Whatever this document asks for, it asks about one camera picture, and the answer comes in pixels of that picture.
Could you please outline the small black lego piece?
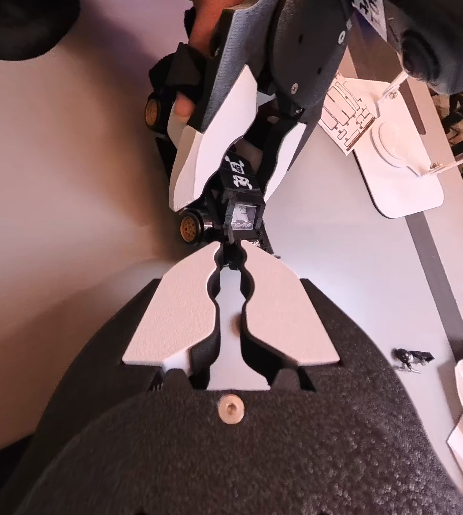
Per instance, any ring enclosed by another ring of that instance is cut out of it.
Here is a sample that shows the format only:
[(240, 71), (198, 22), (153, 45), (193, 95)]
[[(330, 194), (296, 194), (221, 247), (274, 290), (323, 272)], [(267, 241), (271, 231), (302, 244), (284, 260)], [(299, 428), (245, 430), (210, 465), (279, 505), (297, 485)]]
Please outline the small black lego piece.
[(435, 360), (434, 355), (430, 352), (408, 351), (403, 348), (394, 349), (391, 355), (399, 363), (394, 365), (395, 370), (416, 374), (421, 374), (421, 370), (415, 369), (415, 365), (424, 367)]

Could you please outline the white booklet stand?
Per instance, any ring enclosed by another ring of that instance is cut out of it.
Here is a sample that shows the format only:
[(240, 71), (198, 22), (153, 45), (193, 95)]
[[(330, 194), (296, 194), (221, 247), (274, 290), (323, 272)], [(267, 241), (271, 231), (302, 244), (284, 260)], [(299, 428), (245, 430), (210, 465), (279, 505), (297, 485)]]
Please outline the white booklet stand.
[(439, 174), (463, 164), (463, 158), (430, 159), (394, 82), (348, 81), (376, 115), (353, 149), (376, 209), (386, 218), (396, 219), (440, 207), (445, 196)]

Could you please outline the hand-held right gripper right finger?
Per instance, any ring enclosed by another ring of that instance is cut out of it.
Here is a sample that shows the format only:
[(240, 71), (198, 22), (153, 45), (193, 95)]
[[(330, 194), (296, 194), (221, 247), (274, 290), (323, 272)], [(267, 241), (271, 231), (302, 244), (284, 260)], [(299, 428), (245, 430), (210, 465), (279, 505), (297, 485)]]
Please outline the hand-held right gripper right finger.
[(335, 365), (332, 341), (299, 276), (258, 246), (240, 242), (241, 353), (261, 375), (280, 369)]

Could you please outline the white sticker sheet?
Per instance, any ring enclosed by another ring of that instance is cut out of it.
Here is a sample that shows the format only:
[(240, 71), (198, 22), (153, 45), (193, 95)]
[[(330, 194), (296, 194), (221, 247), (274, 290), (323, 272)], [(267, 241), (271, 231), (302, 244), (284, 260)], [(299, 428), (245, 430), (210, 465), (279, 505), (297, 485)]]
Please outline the white sticker sheet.
[(326, 93), (318, 125), (347, 156), (375, 121), (376, 116), (349, 79), (337, 73)]

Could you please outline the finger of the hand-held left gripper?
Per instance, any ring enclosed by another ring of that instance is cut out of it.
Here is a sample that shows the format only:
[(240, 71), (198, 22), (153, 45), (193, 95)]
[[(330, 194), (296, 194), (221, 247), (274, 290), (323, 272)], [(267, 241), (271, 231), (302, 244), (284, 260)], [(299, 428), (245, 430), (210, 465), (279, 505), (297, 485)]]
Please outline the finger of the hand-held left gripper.
[(180, 211), (196, 201), (220, 168), (229, 147), (252, 125), (257, 114), (257, 82), (244, 65), (222, 106), (204, 132), (188, 125), (172, 107), (170, 139), (177, 149), (170, 177), (170, 208)]
[(273, 195), (289, 169), (306, 124), (277, 121), (269, 131), (260, 163), (260, 190), (265, 202)]

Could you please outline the black dimpled wrist rest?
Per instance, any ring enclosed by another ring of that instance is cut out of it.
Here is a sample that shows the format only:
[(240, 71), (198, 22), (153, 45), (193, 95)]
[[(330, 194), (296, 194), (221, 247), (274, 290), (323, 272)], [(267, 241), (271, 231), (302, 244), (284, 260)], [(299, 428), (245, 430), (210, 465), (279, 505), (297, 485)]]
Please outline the black dimpled wrist rest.
[(54, 48), (80, 16), (80, 1), (0, 1), (0, 60), (24, 61)]

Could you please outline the black lego wheel gold hub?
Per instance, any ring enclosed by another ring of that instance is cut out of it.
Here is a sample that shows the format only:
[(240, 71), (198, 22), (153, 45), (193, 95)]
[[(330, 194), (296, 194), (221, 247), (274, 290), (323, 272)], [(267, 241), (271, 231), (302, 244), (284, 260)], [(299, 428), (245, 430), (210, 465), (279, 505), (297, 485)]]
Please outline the black lego wheel gold hub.
[(194, 211), (183, 213), (180, 219), (180, 235), (183, 241), (189, 245), (198, 245), (204, 241), (207, 227), (203, 218)]
[(156, 93), (151, 93), (145, 105), (145, 124), (153, 132), (165, 133), (171, 107), (168, 101)]

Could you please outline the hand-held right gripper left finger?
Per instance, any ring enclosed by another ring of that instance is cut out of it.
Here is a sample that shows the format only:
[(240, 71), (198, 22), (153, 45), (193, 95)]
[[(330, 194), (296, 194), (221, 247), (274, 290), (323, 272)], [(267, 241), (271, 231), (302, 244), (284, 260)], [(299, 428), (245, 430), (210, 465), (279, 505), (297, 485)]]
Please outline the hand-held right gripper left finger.
[(216, 327), (215, 294), (209, 283), (218, 270), (219, 242), (197, 250), (171, 267), (158, 286), (123, 354), (127, 365), (158, 366), (197, 374), (195, 347)]

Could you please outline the person's left hand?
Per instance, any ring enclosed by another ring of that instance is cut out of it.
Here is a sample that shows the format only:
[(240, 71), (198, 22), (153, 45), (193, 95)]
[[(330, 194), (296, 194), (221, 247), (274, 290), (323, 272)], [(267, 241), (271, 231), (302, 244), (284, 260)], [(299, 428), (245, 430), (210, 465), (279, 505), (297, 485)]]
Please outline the person's left hand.
[(171, 139), (190, 119), (201, 125), (218, 78), (230, 19), (244, 1), (193, 1), (194, 19), (188, 43), (173, 53), (165, 85), (174, 95), (168, 122)]

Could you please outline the black lego car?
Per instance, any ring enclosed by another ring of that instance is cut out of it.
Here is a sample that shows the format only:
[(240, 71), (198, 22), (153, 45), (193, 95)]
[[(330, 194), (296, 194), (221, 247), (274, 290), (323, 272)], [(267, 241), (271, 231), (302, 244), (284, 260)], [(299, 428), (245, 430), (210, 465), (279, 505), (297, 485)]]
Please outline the black lego car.
[[(164, 90), (152, 93), (160, 95), (172, 107), (173, 94)], [(170, 178), (177, 150), (168, 136), (167, 128), (165, 133), (154, 133), (165, 173)], [(263, 221), (265, 201), (252, 165), (236, 152), (236, 145), (226, 152), (220, 168), (209, 180), (202, 195), (179, 211), (179, 222), (187, 211), (197, 212), (208, 228), (204, 241), (192, 246), (200, 247), (214, 241), (222, 243), (227, 254), (224, 258), (226, 265), (236, 267), (235, 245), (238, 241), (249, 241), (273, 254)]]

